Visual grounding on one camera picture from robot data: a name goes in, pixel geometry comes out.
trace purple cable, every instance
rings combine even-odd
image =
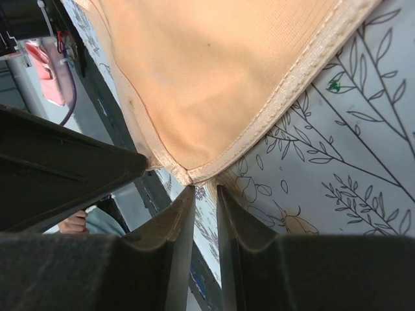
[[[68,58],[68,55],[66,53],[66,48],[63,46],[62,48],[62,54],[64,55],[64,58]],[[65,62],[66,68],[69,71],[69,77],[71,79],[71,83],[72,83],[72,92],[73,92],[73,97],[72,97],[72,103],[69,106],[69,111],[67,112],[66,116],[64,117],[64,119],[61,121],[61,123],[59,123],[59,125],[64,126],[66,124],[66,122],[71,118],[74,110],[75,110],[75,106],[77,105],[77,87],[75,85],[75,80],[73,79],[73,75],[72,75],[72,71],[71,68],[69,67],[68,62]]]

